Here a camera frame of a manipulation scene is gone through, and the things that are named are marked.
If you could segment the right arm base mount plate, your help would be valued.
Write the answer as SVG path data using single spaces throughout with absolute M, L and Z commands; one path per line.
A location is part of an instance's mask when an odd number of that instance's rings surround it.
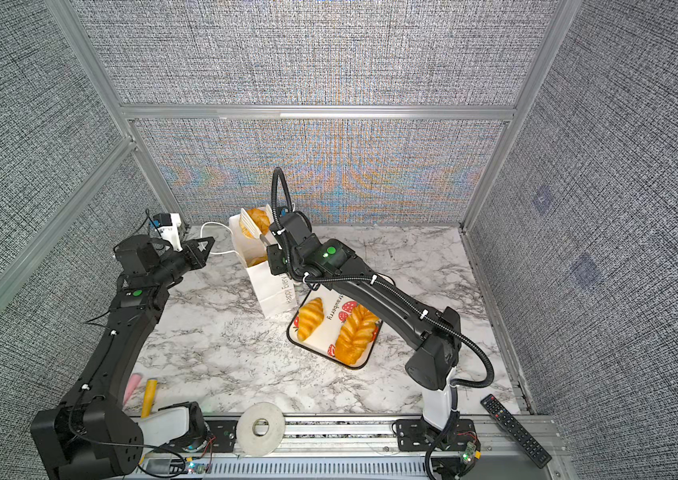
M 397 419 L 392 424 L 398 449 L 402 452 L 426 452 L 433 444 L 439 431 L 424 421 L 417 419 Z M 468 452 L 473 454 L 481 449 L 474 422 L 458 418 L 455 425 L 436 447 L 443 452 Z

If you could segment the white paper gift bag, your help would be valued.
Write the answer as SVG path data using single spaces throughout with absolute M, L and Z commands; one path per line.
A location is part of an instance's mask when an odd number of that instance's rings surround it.
M 285 275 L 274 276 L 270 273 L 268 261 L 247 268 L 247 262 L 256 257 L 267 255 L 260 240 L 247 238 L 241 231 L 240 213 L 229 218 L 227 229 L 231 235 L 234 253 L 239 259 L 253 287 L 256 298 L 266 318 L 291 312 L 296 307 L 296 296 L 292 281 Z M 270 233 L 271 244 L 275 239 Z

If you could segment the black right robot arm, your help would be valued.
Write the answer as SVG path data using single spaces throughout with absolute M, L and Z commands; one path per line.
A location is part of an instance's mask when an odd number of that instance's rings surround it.
M 422 388 L 422 418 L 438 434 L 432 445 L 440 446 L 459 416 L 457 388 L 486 388 L 495 378 L 488 356 L 461 332 L 459 314 L 450 307 L 440 311 L 414 299 L 343 242 L 320 241 L 309 219 L 293 207 L 285 174 L 279 167 L 272 174 L 270 204 L 274 219 L 269 231 L 275 239 L 267 247 L 270 270 L 285 273 L 312 290 L 324 287 L 357 301 L 406 342 L 413 355 L 405 370 Z M 483 364 L 483 379 L 455 377 L 463 346 Z

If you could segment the small croissant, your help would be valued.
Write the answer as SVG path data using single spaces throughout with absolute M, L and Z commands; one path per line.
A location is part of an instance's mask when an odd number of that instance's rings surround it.
M 250 261 L 247 262 L 247 268 L 251 268 L 253 266 L 259 265 L 259 264 L 267 262 L 267 261 L 268 261 L 267 255 L 256 257 L 256 258 L 251 259 Z

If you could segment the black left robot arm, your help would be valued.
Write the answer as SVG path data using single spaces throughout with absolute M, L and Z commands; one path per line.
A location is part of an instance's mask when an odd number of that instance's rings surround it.
M 125 390 L 139 353 L 164 312 L 169 291 L 193 270 L 205 267 L 215 243 L 201 237 L 181 243 L 133 235 L 114 248 L 122 271 L 106 311 L 99 343 L 73 387 L 53 409 L 38 412 L 31 436 L 51 479 L 108 479 L 138 468 L 144 450 L 179 456 L 208 438 L 195 402 L 168 408 L 180 414 L 180 433 L 147 442 L 123 410 Z

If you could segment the round bun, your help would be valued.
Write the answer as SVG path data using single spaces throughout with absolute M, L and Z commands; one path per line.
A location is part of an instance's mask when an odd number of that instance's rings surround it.
M 241 230 L 247 238 L 256 238 L 261 234 L 267 234 L 270 226 L 270 219 L 267 213 L 259 208 L 252 208 L 246 211 L 253 223 L 258 229 L 258 233 L 253 233 L 246 225 L 241 226 Z

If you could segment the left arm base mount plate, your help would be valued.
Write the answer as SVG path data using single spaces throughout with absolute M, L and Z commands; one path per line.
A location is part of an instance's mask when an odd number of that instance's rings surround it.
M 188 432 L 175 440 L 174 446 L 195 456 L 231 453 L 236 443 L 237 423 L 236 419 L 192 420 Z

